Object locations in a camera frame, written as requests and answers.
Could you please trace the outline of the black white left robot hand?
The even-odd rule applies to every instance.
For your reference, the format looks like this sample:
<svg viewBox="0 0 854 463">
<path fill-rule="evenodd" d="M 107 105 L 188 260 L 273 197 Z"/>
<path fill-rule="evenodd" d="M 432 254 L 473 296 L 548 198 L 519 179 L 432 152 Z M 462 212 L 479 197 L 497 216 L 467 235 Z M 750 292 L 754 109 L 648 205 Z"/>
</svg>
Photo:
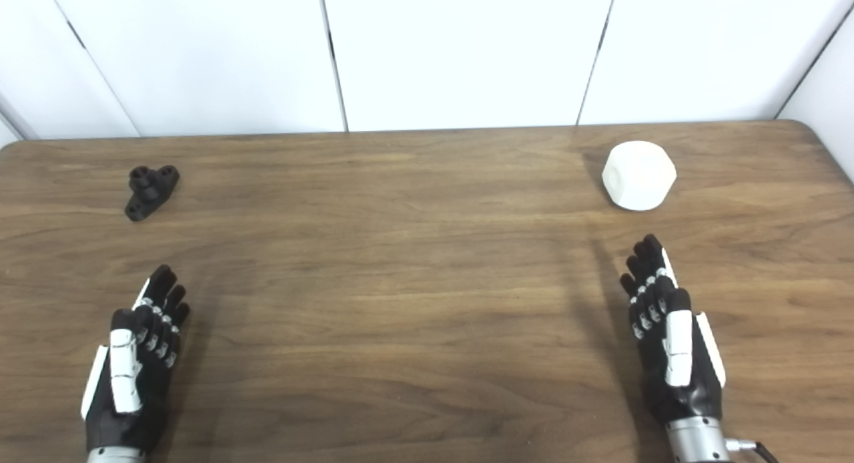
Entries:
<svg viewBox="0 0 854 463">
<path fill-rule="evenodd" d="M 83 391 L 89 462 L 145 462 L 167 430 L 173 371 L 190 312 L 186 290 L 160 265 L 130 308 L 110 321 L 109 340 L 95 351 Z"/>
</svg>

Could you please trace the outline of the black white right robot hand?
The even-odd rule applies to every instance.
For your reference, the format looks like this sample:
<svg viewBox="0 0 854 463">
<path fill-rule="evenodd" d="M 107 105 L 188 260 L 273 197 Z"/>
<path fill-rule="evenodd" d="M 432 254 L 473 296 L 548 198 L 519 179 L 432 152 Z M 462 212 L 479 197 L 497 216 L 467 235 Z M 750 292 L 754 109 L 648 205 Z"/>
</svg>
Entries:
<svg viewBox="0 0 854 463">
<path fill-rule="evenodd" d="M 726 374 L 707 317 L 693 310 L 653 234 L 632 247 L 620 284 L 643 376 L 643 400 L 660 426 L 683 418 L 723 417 Z"/>
</svg>

